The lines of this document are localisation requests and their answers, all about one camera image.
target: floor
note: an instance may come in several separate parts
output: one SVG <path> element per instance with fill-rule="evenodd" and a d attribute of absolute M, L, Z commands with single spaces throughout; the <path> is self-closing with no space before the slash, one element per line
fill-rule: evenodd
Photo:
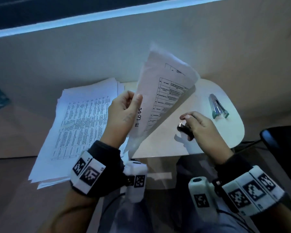
<path fill-rule="evenodd" d="M 259 165 L 277 180 L 291 199 L 291 181 L 269 151 L 252 148 L 243 152 L 250 162 Z M 27 178 L 35 158 L 12 158 L 0 160 L 0 233 L 35 232 L 62 203 L 69 183 L 37 190 L 37 183 Z M 173 190 L 150 190 L 145 194 L 155 232 L 175 232 L 170 218 Z M 102 201 L 98 204 L 89 230 L 97 232 Z"/>

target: white desk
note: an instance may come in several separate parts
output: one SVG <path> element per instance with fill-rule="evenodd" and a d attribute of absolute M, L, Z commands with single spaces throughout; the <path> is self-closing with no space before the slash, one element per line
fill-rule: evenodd
<path fill-rule="evenodd" d="M 125 90 L 136 90 L 137 83 L 126 83 Z M 149 173 L 148 189 L 170 189 L 175 186 L 175 168 L 179 156 L 203 153 L 195 140 L 188 141 L 187 136 L 177 131 L 179 116 L 189 111 L 198 111 L 210 118 L 230 148 L 237 146 L 244 137 L 244 124 L 225 92 L 215 83 L 199 79 L 195 92 L 159 125 L 139 146 L 133 158 L 147 163 Z M 212 118 L 209 95 L 213 93 L 229 116 Z"/>

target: sheet of paper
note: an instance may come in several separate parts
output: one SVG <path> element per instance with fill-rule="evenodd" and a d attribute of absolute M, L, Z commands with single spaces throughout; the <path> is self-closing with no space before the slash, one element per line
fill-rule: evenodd
<path fill-rule="evenodd" d="M 117 92 L 114 78 L 64 90 L 29 180 L 38 182 L 69 176 L 80 153 L 100 139 L 107 123 L 108 107 Z"/>
<path fill-rule="evenodd" d="M 148 60 L 141 69 L 136 91 L 143 95 L 143 101 L 125 151 L 133 149 L 136 139 L 144 136 L 194 86 L 198 78 L 200 76 L 191 66 L 152 45 Z"/>
<path fill-rule="evenodd" d="M 78 87 L 78 88 L 73 88 L 73 89 L 66 89 L 64 90 L 63 92 L 63 95 L 64 97 L 65 96 L 69 96 L 71 97 L 71 99 L 73 99 L 74 97 L 76 97 L 77 95 L 76 94 L 79 94 L 79 93 L 84 93 L 84 90 L 92 90 L 93 88 L 90 86 L 85 86 L 85 87 Z M 120 82 L 117 82 L 117 95 L 121 94 L 122 92 L 124 91 L 124 83 L 120 83 Z M 121 151 L 121 158 L 123 160 L 128 160 L 128 154 L 126 153 L 126 155 L 123 153 L 125 147 L 126 147 L 126 144 L 127 144 L 127 140 L 123 143 L 123 145 L 121 145 L 120 147 L 120 151 Z M 61 177 L 61 178 L 54 178 L 54 179 L 49 179 L 49 180 L 44 180 L 44 181 L 41 181 L 38 185 L 38 189 L 41 189 L 41 188 L 44 188 L 44 187 L 48 187 L 48 186 L 51 186 L 51 185 L 55 185 L 55 184 L 59 184 L 59 183 L 62 183 L 62 182 L 65 182 L 67 180 L 70 180 L 70 177 L 69 176 L 66 176 L 66 177 Z"/>

